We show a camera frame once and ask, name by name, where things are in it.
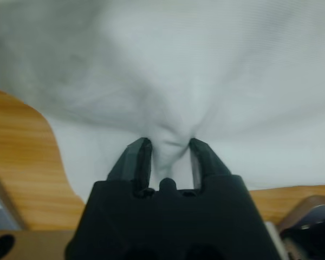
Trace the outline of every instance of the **white cloth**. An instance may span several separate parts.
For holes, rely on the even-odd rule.
[[[0,0],[0,89],[83,200],[139,137],[153,187],[192,187],[190,137],[250,189],[325,184],[325,0]]]

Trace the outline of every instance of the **wooden surface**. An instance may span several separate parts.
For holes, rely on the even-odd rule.
[[[73,194],[45,119],[0,92],[0,180],[33,230],[74,229],[84,205]],[[325,195],[325,186],[253,191],[265,220],[279,222],[302,199]]]

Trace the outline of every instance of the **wooden table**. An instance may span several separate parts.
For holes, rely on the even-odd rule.
[[[32,230],[74,229],[84,208],[71,190],[46,120],[0,92],[0,179]],[[302,199],[325,186],[253,191],[265,220],[279,222]]]

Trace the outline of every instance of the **black object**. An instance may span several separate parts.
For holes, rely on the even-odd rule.
[[[313,225],[286,229],[281,237],[294,241],[308,259],[325,260],[325,220]]]
[[[15,238],[12,235],[4,235],[0,237],[0,259],[6,256],[14,247]]]
[[[192,139],[190,149],[198,189],[164,179],[154,191],[151,142],[129,145],[107,181],[94,184],[66,260],[279,260],[241,177],[208,144]]]

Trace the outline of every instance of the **wrinkled cloth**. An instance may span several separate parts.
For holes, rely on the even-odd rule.
[[[0,0],[0,89],[84,201],[139,137],[155,188],[193,188],[191,137],[250,189],[325,184],[325,0]]]

